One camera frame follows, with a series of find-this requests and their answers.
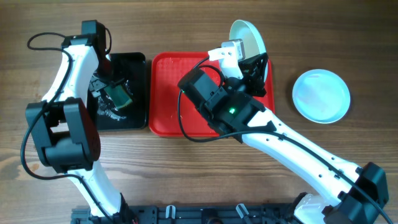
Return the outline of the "green yellow sponge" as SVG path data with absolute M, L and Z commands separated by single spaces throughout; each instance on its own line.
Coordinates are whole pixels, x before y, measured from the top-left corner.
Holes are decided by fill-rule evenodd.
M 111 98 L 115 108 L 120 110 L 133 103 L 132 98 L 122 85 L 107 86 L 105 89 L 106 94 Z

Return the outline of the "mint plate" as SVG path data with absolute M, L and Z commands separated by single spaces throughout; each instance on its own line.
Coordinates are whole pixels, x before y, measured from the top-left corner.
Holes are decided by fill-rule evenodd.
M 292 88 L 292 101 L 306 119 L 320 124 L 342 119 L 351 105 L 347 84 L 337 74 L 313 69 L 301 74 Z
M 266 53 L 266 46 L 263 38 L 257 28 L 250 22 L 244 20 L 236 20 L 233 22 L 228 42 L 241 39 L 243 41 L 243 52 L 245 59 Z M 243 78 L 243 74 L 238 71 L 238 53 L 232 51 L 233 58 L 228 59 L 229 68 L 227 68 L 227 77 L 238 79 Z

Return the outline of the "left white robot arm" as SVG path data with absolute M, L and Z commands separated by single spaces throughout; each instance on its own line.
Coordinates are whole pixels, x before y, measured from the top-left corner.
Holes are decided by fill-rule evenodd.
M 92 76 L 110 73 L 106 39 L 100 34 L 65 36 L 57 51 L 62 62 L 50 90 L 25 110 L 29 127 L 21 144 L 21 164 L 35 179 L 70 179 L 89 203 L 91 222 L 127 223 L 133 214 L 99 162 L 100 136 L 86 108 Z M 54 176 L 38 175 L 27 165 L 29 138 L 40 162 L 51 167 Z

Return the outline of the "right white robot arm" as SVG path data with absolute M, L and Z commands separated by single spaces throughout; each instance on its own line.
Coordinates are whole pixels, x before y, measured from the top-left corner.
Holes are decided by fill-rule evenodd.
M 301 223 L 373 223 L 389 200 L 386 174 L 327 152 L 284 124 L 259 98 L 266 94 L 268 55 L 250 54 L 241 39 L 208 52 L 178 82 L 180 94 L 216 131 L 286 166 L 311 185 L 292 204 Z

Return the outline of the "black plastic tray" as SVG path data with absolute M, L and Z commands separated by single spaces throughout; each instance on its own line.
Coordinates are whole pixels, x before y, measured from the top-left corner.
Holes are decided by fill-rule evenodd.
M 111 98 L 102 93 L 93 98 L 88 94 L 87 110 L 99 131 L 143 129 L 148 120 L 148 78 L 144 54 L 124 54 L 124 88 L 133 100 L 129 106 L 117 110 Z

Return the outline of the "red plastic tray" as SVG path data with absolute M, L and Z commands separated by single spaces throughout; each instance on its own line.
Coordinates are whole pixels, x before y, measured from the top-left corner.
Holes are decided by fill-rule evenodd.
M 217 60 L 207 59 L 207 52 L 163 52 L 152 61 L 150 84 L 149 128 L 162 137 L 212 138 L 219 134 L 209 127 L 208 122 L 185 96 L 178 98 L 178 82 L 196 64 L 209 65 L 220 69 Z

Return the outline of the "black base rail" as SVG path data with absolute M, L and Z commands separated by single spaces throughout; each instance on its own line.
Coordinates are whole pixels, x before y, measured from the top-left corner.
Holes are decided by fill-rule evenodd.
M 302 192 L 292 203 L 265 203 L 262 205 L 229 206 L 127 206 L 123 200 L 121 211 L 109 218 L 91 214 L 89 208 L 72 210 L 71 224 L 84 223 L 137 223 L 137 224 L 207 224 L 207 223 L 300 223 L 294 217 L 295 206 L 306 196 Z

